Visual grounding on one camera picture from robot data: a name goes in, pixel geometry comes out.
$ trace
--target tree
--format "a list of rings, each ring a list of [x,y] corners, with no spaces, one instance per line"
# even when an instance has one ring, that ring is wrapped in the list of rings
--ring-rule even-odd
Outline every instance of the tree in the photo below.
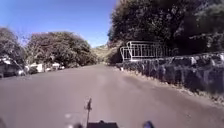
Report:
[[[195,43],[197,41],[189,40],[189,37],[200,33],[195,14],[214,3],[220,3],[220,0],[120,1],[111,15],[109,40],[111,43],[118,40],[158,41],[178,47],[180,51],[184,48],[182,54],[203,52],[205,43]]]
[[[0,27],[0,56],[8,56],[17,64],[24,66],[25,52],[18,39],[8,28]]]
[[[90,45],[71,32],[49,32],[32,34],[26,46],[29,63],[58,62],[65,67],[94,64],[95,56]]]

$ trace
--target blue sky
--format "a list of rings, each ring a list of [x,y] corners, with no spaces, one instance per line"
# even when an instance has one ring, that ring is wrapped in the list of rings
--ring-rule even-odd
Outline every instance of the blue sky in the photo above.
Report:
[[[116,0],[1,0],[0,26],[17,34],[72,31],[92,47],[105,44]]]

